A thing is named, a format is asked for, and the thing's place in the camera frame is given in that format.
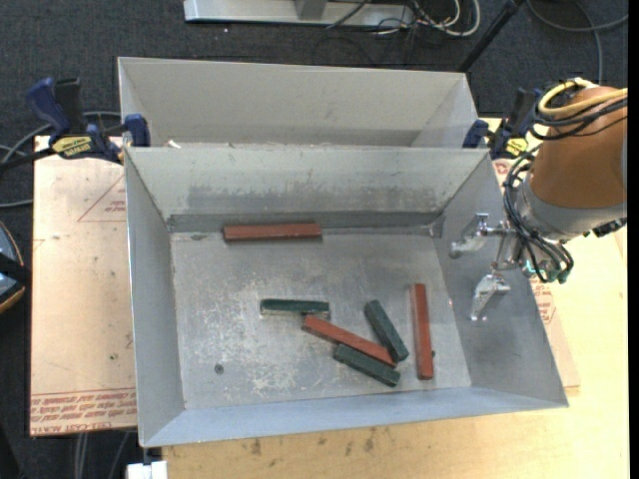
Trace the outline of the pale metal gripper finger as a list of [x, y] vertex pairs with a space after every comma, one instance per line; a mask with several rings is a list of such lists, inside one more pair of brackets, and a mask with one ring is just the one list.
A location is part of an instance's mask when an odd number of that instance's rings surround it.
[[476, 213], [463, 228], [460, 238], [453, 240], [448, 249], [451, 258], [481, 249], [490, 238], [489, 213]]
[[510, 292], [510, 286], [501, 273], [489, 273], [476, 285], [472, 297], [470, 319], [485, 320], [485, 311], [490, 300], [496, 295]]

